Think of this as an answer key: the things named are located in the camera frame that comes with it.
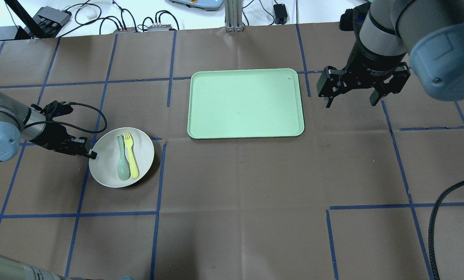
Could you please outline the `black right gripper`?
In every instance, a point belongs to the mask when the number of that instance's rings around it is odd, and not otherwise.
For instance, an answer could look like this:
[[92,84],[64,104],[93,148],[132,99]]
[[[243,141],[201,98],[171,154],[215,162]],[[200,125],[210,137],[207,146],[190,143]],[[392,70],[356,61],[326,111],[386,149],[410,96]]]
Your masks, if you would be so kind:
[[345,67],[337,69],[326,66],[318,81],[318,96],[324,98],[325,107],[330,108],[335,97],[351,90],[373,88],[371,106],[390,93],[399,93],[411,71],[404,54],[384,56],[367,49],[357,39]]

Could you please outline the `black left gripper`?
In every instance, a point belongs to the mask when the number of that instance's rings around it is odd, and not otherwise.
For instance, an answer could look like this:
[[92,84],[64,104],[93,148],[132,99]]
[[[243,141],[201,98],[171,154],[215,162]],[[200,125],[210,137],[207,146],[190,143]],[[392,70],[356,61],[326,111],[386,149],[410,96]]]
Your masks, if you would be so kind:
[[76,138],[69,135],[65,124],[54,122],[54,117],[64,116],[72,113],[73,108],[71,103],[53,101],[43,108],[36,104],[30,106],[30,117],[35,120],[30,120],[30,124],[37,122],[46,122],[30,126],[30,128],[38,129],[38,135],[31,138],[30,142],[43,147],[47,150],[59,152],[72,156],[84,156],[88,159],[95,160],[97,153],[90,149],[87,151],[87,138]]

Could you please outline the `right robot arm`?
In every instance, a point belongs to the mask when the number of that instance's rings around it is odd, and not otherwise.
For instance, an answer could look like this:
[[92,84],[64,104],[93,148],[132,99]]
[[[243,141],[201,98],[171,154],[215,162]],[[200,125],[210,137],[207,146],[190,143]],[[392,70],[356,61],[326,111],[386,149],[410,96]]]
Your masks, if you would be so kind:
[[347,9],[339,29],[355,43],[346,66],[326,66],[317,82],[327,108],[369,88],[375,106],[401,92],[411,71],[430,97],[464,100],[464,0],[373,0]]

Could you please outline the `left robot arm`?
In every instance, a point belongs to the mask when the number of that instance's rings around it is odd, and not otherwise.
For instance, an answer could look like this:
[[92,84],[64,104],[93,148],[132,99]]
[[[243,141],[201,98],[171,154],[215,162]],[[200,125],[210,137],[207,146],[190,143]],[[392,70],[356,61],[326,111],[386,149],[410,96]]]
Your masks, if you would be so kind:
[[96,159],[87,138],[68,134],[67,126],[72,124],[54,120],[72,113],[73,106],[77,103],[53,101],[43,108],[26,106],[0,91],[0,162],[15,157],[21,140],[60,154]]

